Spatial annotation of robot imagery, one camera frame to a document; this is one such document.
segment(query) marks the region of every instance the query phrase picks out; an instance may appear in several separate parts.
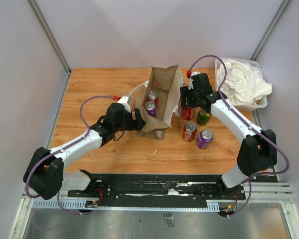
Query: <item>brown paper bag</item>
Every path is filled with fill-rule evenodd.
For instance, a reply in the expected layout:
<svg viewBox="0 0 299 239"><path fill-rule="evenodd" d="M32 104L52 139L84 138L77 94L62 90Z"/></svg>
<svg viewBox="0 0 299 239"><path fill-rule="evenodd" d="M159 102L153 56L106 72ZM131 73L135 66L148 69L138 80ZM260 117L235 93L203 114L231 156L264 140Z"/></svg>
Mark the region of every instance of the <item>brown paper bag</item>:
<svg viewBox="0 0 299 239"><path fill-rule="evenodd" d="M164 130L171 127L171 117L178 110L180 100L179 88L184 85L179 65L167 68L152 67L147 87L142 89L136 98L136 108L146 122L138 133L140 136L164 139ZM144 108L150 91L158 93L156 118L149 116Z"/></svg>

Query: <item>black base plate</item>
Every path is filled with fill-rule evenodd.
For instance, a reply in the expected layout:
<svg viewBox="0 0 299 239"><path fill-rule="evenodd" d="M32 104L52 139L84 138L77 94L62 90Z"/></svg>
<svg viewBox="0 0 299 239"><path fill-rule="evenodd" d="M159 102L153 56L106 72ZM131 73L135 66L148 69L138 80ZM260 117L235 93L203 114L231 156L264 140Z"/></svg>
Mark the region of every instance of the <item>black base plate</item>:
<svg viewBox="0 0 299 239"><path fill-rule="evenodd" d="M238 195L238 200L246 199L245 194L242 193L243 188L241 186L238 186L234 191L228 193L228 195L219 195L215 182L220 175L92 175L93 179L97 179L102 186L106 185L106 187L102 188L104 198L102 199L101 206L204 208L207 205L206 200L235 200L234 192ZM175 195L168 195L169 190L172 190ZM68 196L86 197L86 195L77 190L69 191Z"/></svg>

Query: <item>wooden table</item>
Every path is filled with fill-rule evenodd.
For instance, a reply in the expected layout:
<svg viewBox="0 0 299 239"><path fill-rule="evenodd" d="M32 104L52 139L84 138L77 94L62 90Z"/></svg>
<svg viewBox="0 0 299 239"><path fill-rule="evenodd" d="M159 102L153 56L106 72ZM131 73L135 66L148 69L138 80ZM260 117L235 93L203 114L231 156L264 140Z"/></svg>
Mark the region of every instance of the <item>wooden table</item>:
<svg viewBox="0 0 299 239"><path fill-rule="evenodd" d="M182 73L187 80L186 70L183 68ZM198 70L206 72L211 85L215 87L214 68ZM75 68L69 80L51 147L64 144L86 130L79 117L79 108L85 99L94 95L128 94L135 86L146 81L150 72L150 68ZM112 102L110 99L88 102L83 109L83 116L88 124L94 124L104 115ZM252 119L250 113L245 112L244 115ZM91 173L222 174L236 164L240 145L220 120L212 116L207 126L198 126L198 132L207 128L214 133L214 139L206 150L197 148L195 141L186 143L182 140L184 123L181 117L173 117L172 128L166 131L163 141L139 137L136 132L126 131L119 141L111 141L87 153L66 171L85 169Z"/></svg>

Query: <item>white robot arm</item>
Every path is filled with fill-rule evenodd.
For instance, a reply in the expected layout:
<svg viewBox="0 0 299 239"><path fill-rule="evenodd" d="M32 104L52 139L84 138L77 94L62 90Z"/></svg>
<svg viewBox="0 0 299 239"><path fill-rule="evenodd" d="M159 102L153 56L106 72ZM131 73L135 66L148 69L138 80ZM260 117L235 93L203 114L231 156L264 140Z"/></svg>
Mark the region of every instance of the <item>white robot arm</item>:
<svg viewBox="0 0 299 239"><path fill-rule="evenodd" d="M117 132L141 130L144 127L145 122L139 109L134 110L135 119L133 119L130 100L130 96L122 96L117 103L111 104L105 116L100 117L89 130L77 138L50 150L43 147L37 149L24 174L23 181L27 181L31 170L41 159L50 155L47 160L36 167L29 179L29 186L46 200L55 196L59 191L85 190L91 181L86 173L64 171L84 154L115 139Z"/></svg>
<svg viewBox="0 0 299 239"><path fill-rule="evenodd" d="M225 103L218 91L213 92L207 74L192 72L189 78L189 86L180 89L182 107L200 107L211 113L228 127L241 144L237 165L221 176L218 182L219 190L230 191L255 173L276 165L277 150L256 132L276 144L275 133L270 129L263 130L250 122L235 109L228 99Z"/></svg>

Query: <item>purple soda can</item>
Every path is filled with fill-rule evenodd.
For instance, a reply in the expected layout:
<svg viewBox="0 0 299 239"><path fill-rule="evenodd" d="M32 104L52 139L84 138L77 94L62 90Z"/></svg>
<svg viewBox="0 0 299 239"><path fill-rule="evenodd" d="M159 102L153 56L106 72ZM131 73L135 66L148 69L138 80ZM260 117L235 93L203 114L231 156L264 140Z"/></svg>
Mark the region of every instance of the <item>purple soda can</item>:
<svg viewBox="0 0 299 239"><path fill-rule="evenodd" d="M156 118L156 105L153 101L147 101L144 105L146 112Z"/></svg>
<svg viewBox="0 0 299 239"><path fill-rule="evenodd" d="M205 129L202 132L200 132L196 141L196 145L200 149L206 149L210 144L210 142L213 140L213 138L214 138L213 132L208 129Z"/></svg>

